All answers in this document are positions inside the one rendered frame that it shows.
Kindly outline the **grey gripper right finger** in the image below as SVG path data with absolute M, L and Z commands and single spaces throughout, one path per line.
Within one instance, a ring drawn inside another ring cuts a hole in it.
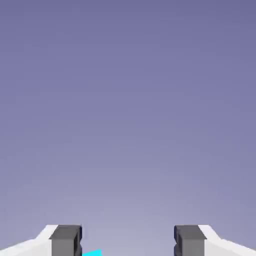
M 222 239 L 207 224 L 174 226 L 173 256 L 256 256 L 256 250 Z

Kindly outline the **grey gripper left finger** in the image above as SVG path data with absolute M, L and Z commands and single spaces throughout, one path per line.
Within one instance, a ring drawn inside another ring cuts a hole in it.
M 34 239 L 0 250 L 0 256 L 82 256 L 82 226 L 48 224 Z

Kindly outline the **large cyan box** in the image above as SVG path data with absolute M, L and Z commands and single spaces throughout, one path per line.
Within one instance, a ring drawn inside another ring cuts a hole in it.
M 82 253 L 82 256 L 102 256 L 102 252 L 100 249 L 96 249 L 96 250 Z

